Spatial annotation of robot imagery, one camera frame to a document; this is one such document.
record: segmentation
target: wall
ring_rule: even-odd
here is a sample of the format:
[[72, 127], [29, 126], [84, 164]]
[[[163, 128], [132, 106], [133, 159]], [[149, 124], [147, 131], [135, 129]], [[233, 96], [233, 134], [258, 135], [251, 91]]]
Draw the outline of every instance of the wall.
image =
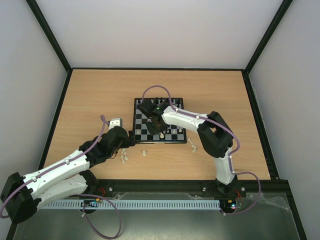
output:
[[[66, 72], [26, 1], [1, 1], [0, 33], [2, 190], [10, 174], [37, 169]], [[1, 240], [10, 224], [0, 219]]]
[[320, 1], [293, 1], [250, 74], [280, 177], [308, 239], [320, 229]]
[[245, 68], [282, 0], [38, 0], [72, 67]]

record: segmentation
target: black frame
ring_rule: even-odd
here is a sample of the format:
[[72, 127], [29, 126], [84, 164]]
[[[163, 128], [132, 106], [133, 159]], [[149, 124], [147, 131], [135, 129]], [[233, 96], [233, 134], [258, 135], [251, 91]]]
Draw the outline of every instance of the black frame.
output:
[[[268, 41], [272, 37], [274, 31], [276, 30], [277, 26], [279, 25], [281, 19], [284, 17], [285, 13], [287, 12], [288, 8], [290, 7], [293, 0], [283, 0], [278, 11], [276, 12], [275, 16], [273, 17], [269, 27], [267, 28], [265, 34], [263, 35], [259, 45], [257, 46], [254, 54], [252, 55], [248, 65], [245, 69], [236, 69], [236, 68], [132, 68], [132, 67], [71, 67], [68, 63], [67, 58], [65, 57], [62, 49], [57, 42], [48, 22], [46, 21], [44, 15], [41, 12], [36, 0], [26, 0], [28, 3], [31, 11], [33, 12], [34, 16], [38, 20], [42, 30], [44, 31], [45, 35], [47, 36], [49, 42], [51, 43], [54, 51], [56, 52], [57, 56], [59, 57], [62, 65], [64, 66], [67, 76], [65, 79], [65, 83], [63, 86], [63, 90], [58, 102], [58, 106], [56, 108], [56, 112], [52, 121], [52, 125], [50, 128], [50, 132], [43, 150], [43, 154], [39, 163], [38, 169], [42, 169], [45, 164], [45, 160], [49, 151], [49, 147], [53, 138], [53, 134], [57, 125], [57, 121], [59, 118], [59, 114], [64, 102], [64, 98], [68, 89], [68, 85], [70, 82], [70, 78], [73, 72], [73, 69], [97, 69], [97, 70], [166, 70], [166, 71], [241, 71], [243, 76], [243, 81], [245, 84], [245, 88], [248, 94], [249, 102], [251, 105], [253, 117], [255, 120], [255, 124], [257, 127], [257, 131], [259, 134], [259, 138], [261, 141], [263, 153], [265, 156], [266, 164], [268, 167], [268, 171], [270, 174], [271, 180], [261, 180], [261, 188], [265, 193], [285, 193], [288, 199], [288, 203], [290, 209], [292, 210], [293, 218], [295, 221], [295, 225], [300, 236], [301, 240], [306, 240], [306, 234], [301, 223], [299, 213], [297, 210], [297, 206], [295, 204], [295, 200], [293, 198], [290, 185], [287, 180], [282, 180], [279, 177], [279, 173], [277, 170], [277, 166], [270, 148], [270, 144], [267, 138], [265, 126], [260, 114], [259, 106], [256, 100], [255, 93], [253, 91], [253, 87], [249, 78], [249, 73], [253, 69], [255, 63], [257, 62], [259, 56], [263, 52], [265, 46], [267, 45]], [[212, 191], [211, 187], [214, 184], [213, 180], [112, 180], [112, 179], [101, 179], [99, 181], [99, 185], [103, 186], [107, 190], [107, 196], [111, 196], [116, 193], [123, 193], [123, 192], [192, 192], [197, 194], [198, 196], [203, 197], [215, 197], [218, 199], [223, 200], [224, 197], [219, 195], [216, 191]], [[257, 192], [258, 191], [258, 183], [255, 180], [238, 180], [238, 184], [245, 187], [246, 192]], [[12, 240], [16, 231], [17, 225], [11, 224], [9, 229], [7, 240]]]

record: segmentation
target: chessboard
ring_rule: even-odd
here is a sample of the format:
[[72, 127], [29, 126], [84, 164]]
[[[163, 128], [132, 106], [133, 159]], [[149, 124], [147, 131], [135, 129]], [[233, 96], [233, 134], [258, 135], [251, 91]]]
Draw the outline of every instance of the chessboard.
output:
[[[156, 97], [145, 98], [152, 103], [159, 105], [163, 101], [169, 102], [168, 98]], [[172, 103], [180, 109], [184, 109], [184, 101], [181, 97], [172, 97]], [[176, 126], [167, 125], [168, 130], [164, 132], [164, 137], [161, 138], [160, 134], [151, 135], [147, 129], [146, 123], [151, 120], [148, 119], [139, 109], [138, 106], [142, 102], [141, 98], [134, 99], [134, 112], [133, 112], [133, 134], [136, 144], [152, 144], [152, 143], [167, 143], [167, 144], [186, 144], [187, 135], [186, 129]]]

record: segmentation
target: wooden tabletop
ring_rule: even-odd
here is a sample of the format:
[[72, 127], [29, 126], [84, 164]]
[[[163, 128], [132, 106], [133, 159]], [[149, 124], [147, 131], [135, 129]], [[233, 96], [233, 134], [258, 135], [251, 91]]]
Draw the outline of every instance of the wooden tabletop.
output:
[[[140, 98], [152, 85], [169, 89], [173, 98], [183, 98], [184, 109], [201, 114], [221, 114], [240, 140], [233, 154], [236, 172], [250, 171], [268, 180], [269, 172], [240, 71], [174, 70], [73, 70], [45, 166], [68, 156], [80, 145], [98, 135], [102, 122], [122, 118], [123, 127], [133, 129], [134, 98]], [[146, 97], [167, 97], [153, 88]], [[214, 160], [203, 149], [198, 135], [187, 131], [198, 146], [194, 153], [189, 143], [136, 144], [128, 148], [128, 161], [120, 154], [90, 170], [98, 179], [213, 180]], [[239, 179], [254, 179], [241, 175]]]

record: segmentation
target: perforated metal strip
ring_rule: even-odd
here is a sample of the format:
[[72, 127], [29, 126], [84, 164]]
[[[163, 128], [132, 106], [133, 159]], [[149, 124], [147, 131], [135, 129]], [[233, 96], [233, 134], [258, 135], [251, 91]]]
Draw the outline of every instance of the perforated metal strip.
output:
[[[81, 209], [84, 200], [62, 199], [42, 209]], [[119, 210], [220, 210], [218, 200], [111, 200]], [[110, 203], [92, 203], [90, 209], [114, 209]]]

